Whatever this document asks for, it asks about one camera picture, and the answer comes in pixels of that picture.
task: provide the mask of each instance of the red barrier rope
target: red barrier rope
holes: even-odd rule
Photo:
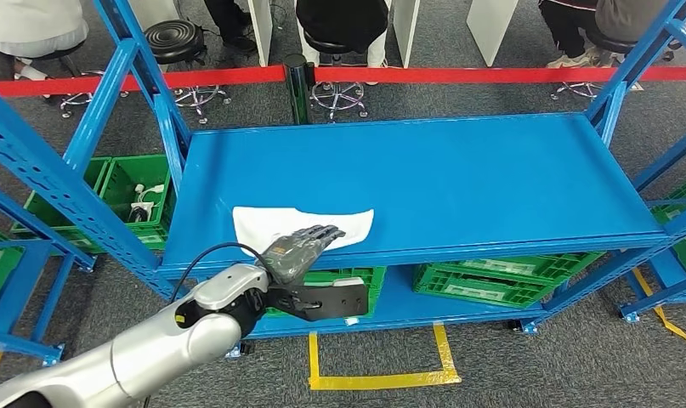
[[[605,82],[615,68],[357,68],[320,67],[315,79],[322,82],[380,83],[543,83]],[[285,80],[282,65],[228,70],[169,72],[164,75],[169,88],[206,85],[242,85]],[[686,81],[686,66],[653,66],[643,81]],[[0,95],[38,96],[93,92],[99,77],[50,79],[47,81],[0,82]],[[134,77],[128,75],[122,90],[139,91]]]

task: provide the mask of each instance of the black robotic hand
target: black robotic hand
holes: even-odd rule
[[[345,236],[334,225],[316,225],[281,236],[262,255],[272,269],[273,280],[278,285],[302,283],[305,272],[320,257],[325,248],[337,238]]]

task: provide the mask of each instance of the black cable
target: black cable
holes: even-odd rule
[[[193,259],[192,262],[190,262],[190,265],[185,269],[183,272],[182,276],[180,276],[180,279],[178,280],[178,284],[175,285],[175,289],[173,290],[173,295],[170,297],[170,300],[167,302],[167,304],[172,304],[175,303],[175,298],[178,296],[178,292],[180,291],[180,287],[182,287],[184,280],[187,279],[187,275],[190,274],[191,270],[197,265],[198,262],[200,262],[208,253],[217,251],[218,249],[222,248],[228,248],[228,247],[238,247],[242,249],[248,250],[259,262],[261,265],[263,265],[263,269],[265,269],[265,272],[268,273],[268,275],[272,275],[272,268],[270,268],[270,265],[268,264],[268,261],[263,258],[262,255],[260,255],[259,252],[255,251],[251,247],[241,244],[240,242],[223,242],[222,244],[217,244],[210,246],[208,249],[205,251],[201,252],[200,255],[197,256],[197,258]],[[152,395],[148,395],[145,398],[145,402],[142,404],[143,408],[147,408],[148,405],[150,404],[150,397]]]

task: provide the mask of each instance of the blue metal shelf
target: blue metal shelf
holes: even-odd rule
[[[249,337],[297,336],[311,331],[335,333],[399,329],[425,326],[435,321],[464,323],[517,320],[545,314],[540,303],[535,303],[527,309],[515,309],[414,293],[412,277],[411,266],[388,268],[374,315],[360,317],[359,322],[352,326],[348,326],[345,319],[307,322],[294,317],[263,317]]]
[[[171,280],[199,252],[235,240],[234,206],[312,213],[375,209],[368,239],[327,252],[316,268],[628,249],[527,310],[415,295],[400,269],[388,277],[370,320],[350,327],[340,321],[309,326],[266,320],[256,336],[432,320],[519,319],[525,332],[535,332],[537,324],[686,236],[686,212],[660,226],[637,193],[685,156],[686,136],[632,184],[607,151],[626,92],[674,36],[686,45],[686,0],[667,3],[585,112],[213,130],[194,138],[129,3],[94,2],[118,49],[64,160],[0,99],[0,163],[164,298],[172,295]],[[156,113],[178,192],[162,260],[80,177],[128,67]],[[91,265],[92,259],[75,254],[69,242],[37,227],[67,257]],[[215,252],[193,276],[204,278],[250,260],[237,250]],[[644,299],[642,306],[683,286],[686,280]]]
[[[12,330],[25,310],[27,301],[54,249],[54,244],[47,240],[0,242],[0,248],[5,247],[21,247],[23,252],[22,258],[10,272],[0,291],[0,350],[31,354],[43,359],[44,365],[55,364],[60,360],[63,345],[45,345],[42,343],[43,335],[52,318],[54,307],[60,299],[75,257],[68,254],[63,258],[43,309],[37,317],[35,328],[29,338],[23,338],[14,335]]]
[[[649,247],[667,238],[582,114],[200,132],[179,190],[161,266],[168,279],[204,249],[235,240],[235,206],[373,208],[367,239],[326,252],[316,268]],[[238,248],[218,251],[193,276],[249,259]]]

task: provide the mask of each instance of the chair leg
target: chair leg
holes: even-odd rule
[[[81,77],[82,76],[82,73],[77,68],[77,65],[75,65],[75,62],[72,61],[72,58],[70,58],[70,55],[65,55],[64,57],[60,57],[60,63],[70,72],[70,75],[72,75],[73,77]]]

